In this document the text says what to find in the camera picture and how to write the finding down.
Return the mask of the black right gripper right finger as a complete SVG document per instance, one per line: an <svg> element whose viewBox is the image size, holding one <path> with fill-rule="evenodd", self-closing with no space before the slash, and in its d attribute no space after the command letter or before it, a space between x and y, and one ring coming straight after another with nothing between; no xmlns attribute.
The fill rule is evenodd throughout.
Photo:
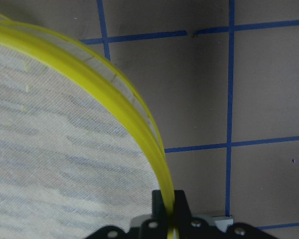
<svg viewBox="0 0 299 239"><path fill-rule="evenodd" d="M189 221L192 218L192 215L185 192L183 190L175 190L174 196L173 219L175 221Z"/></svg>

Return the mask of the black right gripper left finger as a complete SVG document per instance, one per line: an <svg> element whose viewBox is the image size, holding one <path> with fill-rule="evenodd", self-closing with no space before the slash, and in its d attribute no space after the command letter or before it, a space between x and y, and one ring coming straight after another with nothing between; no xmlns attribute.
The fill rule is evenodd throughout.
<svg viewBox="0 0 299 239"><path fill-rule="evenodd" d="M159 222L167 222L168 221L168 215L167 210L165 208L162 193L160 190L153 190L151 193L152 196L152 213L151 218L159 221Z"/></svg>

